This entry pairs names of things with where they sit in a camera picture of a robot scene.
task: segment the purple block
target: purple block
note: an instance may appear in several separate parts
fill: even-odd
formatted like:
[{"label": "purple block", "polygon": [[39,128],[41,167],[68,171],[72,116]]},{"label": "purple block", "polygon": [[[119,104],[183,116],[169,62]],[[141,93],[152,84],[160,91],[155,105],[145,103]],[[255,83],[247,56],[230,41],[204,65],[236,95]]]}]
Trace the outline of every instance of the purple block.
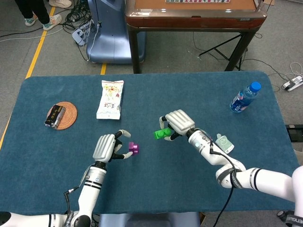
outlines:
[{"label": "purple block", "polygon": [[137,155],[137,154],[139,154],[139,145],[134,142],[129,142],[128,150],[133,152],[132,155]]}]

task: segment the white snack package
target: white snack package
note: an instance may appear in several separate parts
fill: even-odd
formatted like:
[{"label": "white snack package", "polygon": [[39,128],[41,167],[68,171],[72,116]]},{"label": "white snack package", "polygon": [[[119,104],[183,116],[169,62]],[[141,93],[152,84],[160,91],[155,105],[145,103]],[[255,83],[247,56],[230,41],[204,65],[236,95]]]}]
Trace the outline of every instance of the white snack package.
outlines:
[{"label": "white snack package", "polygon": [[97,119],[120,119],[123,80],[102,81],[102,97],[97,110]]}]

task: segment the black pants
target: black pants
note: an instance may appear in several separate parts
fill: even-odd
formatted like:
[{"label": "black pants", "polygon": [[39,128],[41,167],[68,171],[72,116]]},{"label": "black pants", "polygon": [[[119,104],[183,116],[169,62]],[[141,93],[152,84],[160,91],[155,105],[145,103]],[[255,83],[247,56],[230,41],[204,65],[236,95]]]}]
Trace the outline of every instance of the black pants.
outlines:
[{"label": "black pants", "polygon": [[34,12],[42,24],[49,23],[49,15],[43,0],[15,0],[15,2],[24,18],[32,18]]}]

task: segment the yellow floor line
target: yellow floor line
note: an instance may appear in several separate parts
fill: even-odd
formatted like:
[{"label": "yellow floor line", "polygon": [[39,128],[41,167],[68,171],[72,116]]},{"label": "yellow floor line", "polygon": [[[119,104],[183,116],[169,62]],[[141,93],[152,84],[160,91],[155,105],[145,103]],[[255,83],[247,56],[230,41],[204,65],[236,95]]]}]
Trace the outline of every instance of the yellow floor line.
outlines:
[{"label": "yellow floor line", "polygon": [[102,64],[100,75],[105,75],[106,72],[106,63]]},{"label": "yellow floor line", "polygon": [[[56,9],[55,7],[52,7],[49,16],[53,16],[53,14],[54,14],[54,12],[55,12],[55,9]],[[39,44],[38,44],[38,46],[37,46],[36,52],[35,52],[35,54],[34,54],[34,58],[33,58],[33,60],[32,60],[32,63],[31,63],[30,66],[29,66],[29,69],[28,69],[28,71],[27,71],[27,76],[25,77],[25,79],[27,79],[27,78],[29,78],[29,77],[32,76],[32,73],[33,73],[33,71],[34,71],[34,67],[35,67],[35,64],[36,64],[36,62],[37,62],[38,56],[39,56],[39,54],[40,54],[40,51],[41,51],[41,48],[42,48],[42,45],[43,45],[43,42],[44,42],[44,39],[45,39],[46,34],[47,34],[47,31],[43,31],[42,37],[41,37],[40,42],[39,42]]]},{"label": "yellow floor line", "polygon": [[10,121],[10,117],[9,117],[8,123],[5,126],[4,132],[3,132],[1,140],[0,140],[0,150],[1,150],[1,147],[2,147],[2,143],[3,143],[3,140],[4,140],[4,135],[6,133],[6,129],[8,128],[8,125],[9,125],[9,121]]}]

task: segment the blue bottle cap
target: blue bottle cap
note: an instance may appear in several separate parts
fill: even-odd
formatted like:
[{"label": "blue bottle cap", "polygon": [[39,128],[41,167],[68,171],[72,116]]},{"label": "blue bottle cap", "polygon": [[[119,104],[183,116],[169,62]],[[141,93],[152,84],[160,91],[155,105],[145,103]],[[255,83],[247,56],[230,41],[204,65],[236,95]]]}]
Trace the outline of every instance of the blue bottle cap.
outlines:
[{"label": "blue bottle cap", "polygon": [[258,92],[261,90],[261,84],[259,82],[253,82],[250,85],[250,90],[252,92]]}]

